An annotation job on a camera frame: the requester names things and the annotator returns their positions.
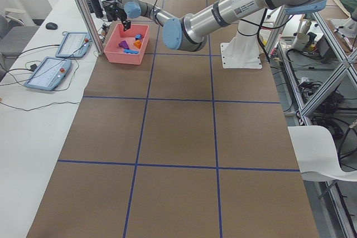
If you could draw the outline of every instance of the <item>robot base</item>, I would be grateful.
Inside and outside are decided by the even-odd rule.
[[[258,46],[251,42],[246,43],[242,48],[238,46],[235,39],[236,37],[230,43],[221,43],[223,68],[261,69]]]

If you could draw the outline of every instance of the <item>blue block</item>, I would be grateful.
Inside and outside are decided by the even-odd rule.
[[[125,49],[124,52],[125,53],[129,53],[129,54],[139,54],[139,51],[136,51],[136,50],[127,50],[127,49]]]

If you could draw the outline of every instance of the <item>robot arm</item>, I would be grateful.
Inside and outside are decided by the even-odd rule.
[[[163,26],[163,41],[168,48],[198,51],[207,35],[236,22],[262,8],[275,9],[282,5],[287,14],[317,12],[325,8],[327,0],[219,0],[196,14],[183,18],[140,0],[118,0],[118,7],[130,18],[144,16]]]

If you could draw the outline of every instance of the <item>gray floor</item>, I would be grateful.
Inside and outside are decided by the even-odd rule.
[[[316,81],[324,82],[339,63],[331,60],[325,64],[321,64],[321,62],[310,60],[305,57],[297,57],[294,58],[293,64],[294,68],[296,68],[295,74],[298,78],[305,76]],[[272,62],[271,65],[275,68],[280,68],[279,64],[276,62]],[[285,79],[286,76],[284,78],[284,72],[275,68],[272,68],[272,73],[274,74],[274,80],[277,85],[277,90],[281,99],[283,110],[288,110],[293,102],[291,108],[286,111],[287,124],[288,126],[298,125],[298,119],[295,117],[295,109],[297,109],[297,105],[293,101],[294,98],[291,93],[289,82]],[[341,86],[339,87],[339,93],[341,93],[345,98],[357,98],[356,88],[352,86],[348,77],[344,79]],[[345,100],[340,106],[357,107],[357,100]],[[351,123],[357,118],[357,114],[334,114],[334,117]],[[347,125],[339,121],[337,122],[341,128],[346,131]],[[338,148],[339,145],[340,141],[337,141],[336,147]],[[349,152],[355,149],[356,146],[357,136],[351,132],[345,141],[342,153]],[[357,168],[357,153],[345,158],[342,162],[349,167]],[[353,170],[347,166],[343,166],[343,170],[347,172]],[[310,205],[320,237],[344,237],[329,195],[326,195],[326,197],[324,197],[322,200],[318,199],[318,196],[321,193],[319,185],[324,187],[324,184],[305,182],[306,192],[310,200]],[[340,187],[341,193],[346,196],[344,201],[350,214],[352,214],[351,218],[353,220],[354,226],[357,228],[357,217],[353,216],[357,215],[357,183],[338,182],[338,185]]]

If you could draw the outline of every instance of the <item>metal shelf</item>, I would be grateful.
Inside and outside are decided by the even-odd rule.
[[[330,31],[328,25],[326,24],[325,20],[319,13],[314,13],[314,16],[319,24],[322,32],[324,33],[325,38],[327,39],[328,43],[330,44],[331,48],[333,49],[336,57],[341,62],[341,64],[333,71],[330,77],[319,87],[316,93],[310,98],[306,103],[304,102],[301,93],[298,90],[298,85],[295,80],[294,70],[291,69],[290,63],[288,58],[286,57],[286,51],[289,49],[289,46],[282,40],[278,43],[278,56],[283,61],[288,79],[291,83],[292,90],[294,96],[297,100],[298,104],[298,112],[300,114],[302,123],[305,125],[311,125],[311,121],[309,116],[316,110],[316,108],[322,104],[322,102],[338,87],[338,85],[342,82],[344,77],[348,76],[351,80],[351,83],[357,89],[357,50],[355,50],[351,55],[347,55],[345,51],[342,49],[338,41],[335,39],[335,36]],[[283,14],[279,14],[278,16],[281,20],[286,19]],[[273,38],[277,37],[277,32],[279,30],[274,30],[271,36]],[[269,40],[268,44],[272,45],[275,40]],[[353,231],[351,226],[349,225],[348,218],[345,214],[344,208],[342,206],[341,200],[337,191],[332,189],[330,191],[330,197],[333,201],[337,216],[339,218],[341,227],[345,234],[345,237],[352,238],[354,237]]]

